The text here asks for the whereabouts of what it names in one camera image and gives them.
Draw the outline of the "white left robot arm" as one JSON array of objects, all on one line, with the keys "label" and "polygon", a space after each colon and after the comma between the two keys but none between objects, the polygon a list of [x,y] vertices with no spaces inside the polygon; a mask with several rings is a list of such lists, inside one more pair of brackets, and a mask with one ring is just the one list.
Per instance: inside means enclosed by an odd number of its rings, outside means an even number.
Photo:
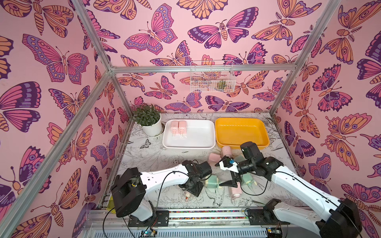
[{"label": "white left robot arm", "polygon": [[126,169],[117,175],[111,186],[114,210],[118,218],[129,215],[145,222],[156,212],[156,206],[146,199],[151,192],[161,191],[177,185],[194,196],[199,196],[203,181],[212,175],[208,162],[195,164],[186,160],[169,169],[154,172],[140,172],[137,167]]}]

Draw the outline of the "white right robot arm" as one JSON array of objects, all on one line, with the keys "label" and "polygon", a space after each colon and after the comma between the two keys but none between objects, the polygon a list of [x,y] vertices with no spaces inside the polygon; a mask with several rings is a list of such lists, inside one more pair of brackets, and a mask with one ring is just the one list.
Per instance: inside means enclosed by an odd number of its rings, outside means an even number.
[{"label": "white right robot arm", "polygon": [[237,187],[243,184],[242,177],[253,174],[265,178],[292,193],[304,202],[309,210],[294,207],[279,199],[270,200],[263,207],[263,221],[290,223],[309,230],[322,238],[357,238],[361,236],[362,224],[357,205],[349,200],[340,200],[305,181],[280,160],[264,157],[258,146],[249,141],[241,145],[244,160],[237,162],[229,146],[221,151],[221,160],[216,166],[230,171],[232,179],[221,186]]}]

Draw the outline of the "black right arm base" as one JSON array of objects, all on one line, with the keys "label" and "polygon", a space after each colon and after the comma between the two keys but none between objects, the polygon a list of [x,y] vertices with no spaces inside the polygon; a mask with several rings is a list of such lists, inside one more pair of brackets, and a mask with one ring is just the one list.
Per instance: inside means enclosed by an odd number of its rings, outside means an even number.
[{"label": "black right arm base", "polygon": [[272,199],[264,207],[245,209],[245,215],[248,217],[250,225],[289,225],[290,223],[278,220],[274,213],[274,208],[281,200]]}]

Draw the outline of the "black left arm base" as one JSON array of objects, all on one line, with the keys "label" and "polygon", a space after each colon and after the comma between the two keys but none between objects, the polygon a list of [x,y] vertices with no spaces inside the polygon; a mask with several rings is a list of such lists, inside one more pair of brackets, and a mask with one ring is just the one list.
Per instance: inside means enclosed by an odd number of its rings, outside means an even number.
[{"label": "black left arm base", "polygon": [[169,211],[168,210],[158,210],[156,211],[152,217],[148,218],[146,221],[140,221],[135,216],[130,216],[128,226],[137,228],[137,227],[167,227],[169,224]]}]

